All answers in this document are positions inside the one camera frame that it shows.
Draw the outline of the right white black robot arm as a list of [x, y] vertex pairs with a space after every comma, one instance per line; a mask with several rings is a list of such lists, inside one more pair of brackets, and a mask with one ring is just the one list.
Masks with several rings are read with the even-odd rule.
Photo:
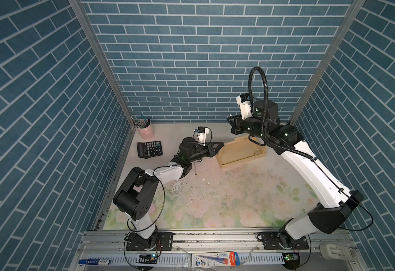
[[282, 125], [278, 106], [268, 100], [253, 102], [244, 93], [236, 98], [240, 114], [229, 116], [232, 134], [249, 135], [259, 146], [268, 146], [288, 161], [314, 191], [319, 202], [305, 215], [292, 218], [279, 230], [282, 246], [290, 248], [304, 236], [340, 229], [351, 213], [360, 207], [363, 195], [343, 185], [318, 159], [304, 137], [292, 125]]

